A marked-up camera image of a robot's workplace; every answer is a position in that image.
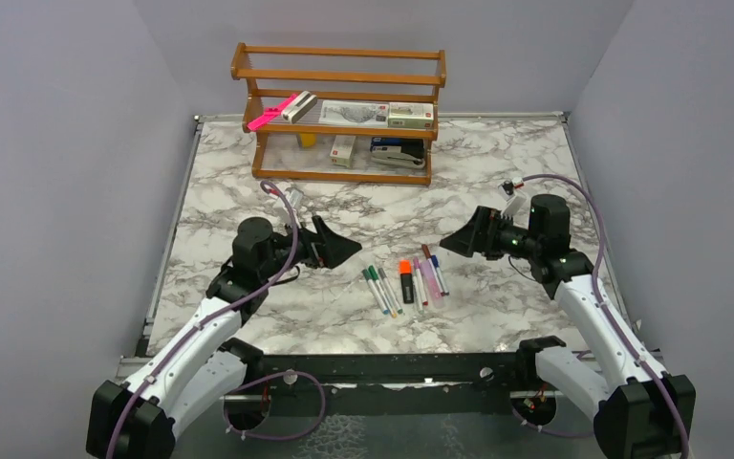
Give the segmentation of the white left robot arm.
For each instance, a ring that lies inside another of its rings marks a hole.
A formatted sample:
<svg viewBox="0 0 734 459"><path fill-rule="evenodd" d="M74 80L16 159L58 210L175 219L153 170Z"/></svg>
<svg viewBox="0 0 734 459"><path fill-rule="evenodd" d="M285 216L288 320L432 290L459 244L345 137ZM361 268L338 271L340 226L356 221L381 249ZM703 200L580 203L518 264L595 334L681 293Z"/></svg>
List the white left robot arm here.
<svg viewBox="0 0 734 459"><path fill-rule="evenodd" d="M192 318L144 367L123 382L96 390L86 450L96 458L168 458L183 432L222 395L261 383L256 349L240 340L223 349L268 296L269 287L298 264L334 269L361 250L314 216L313 228L286 233L250 217L238 227L232 255L210 282Z"/></svg>

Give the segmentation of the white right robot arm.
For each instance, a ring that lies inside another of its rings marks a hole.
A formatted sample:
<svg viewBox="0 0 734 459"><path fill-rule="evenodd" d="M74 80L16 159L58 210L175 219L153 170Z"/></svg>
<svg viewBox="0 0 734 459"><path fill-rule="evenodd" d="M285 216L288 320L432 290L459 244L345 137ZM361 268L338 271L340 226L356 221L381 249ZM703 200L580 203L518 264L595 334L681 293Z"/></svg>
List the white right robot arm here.
<svg viewBox="0 0 734 459"><path fill-rule="evenodd" d="M527 260L533 278L577 327L600 368L592 370L554 339L532 339L520 344L515 381L527 389L548 383L563 393L591 420L608 458L686 457L696 390L686 376L668 373L616 314L593 263L572 248L570 222L564 198L538 194L530 200L527 227L479 206L440 246L465 257Z"/></svg>

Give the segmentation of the orange cap black highlighter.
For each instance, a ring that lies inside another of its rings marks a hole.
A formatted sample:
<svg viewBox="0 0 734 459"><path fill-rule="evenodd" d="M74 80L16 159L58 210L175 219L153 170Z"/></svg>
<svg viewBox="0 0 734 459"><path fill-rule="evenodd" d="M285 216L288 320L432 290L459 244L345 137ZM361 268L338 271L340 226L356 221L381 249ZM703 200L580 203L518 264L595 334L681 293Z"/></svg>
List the orange cap black highlighter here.
<svg viewBox="0 0 734 459"><path fill-rule="evenodd" d="M402 259L399 262L399 280L402 302L404 304L412 304L415 301L415 294L412 265L409 260Z"/></svg>

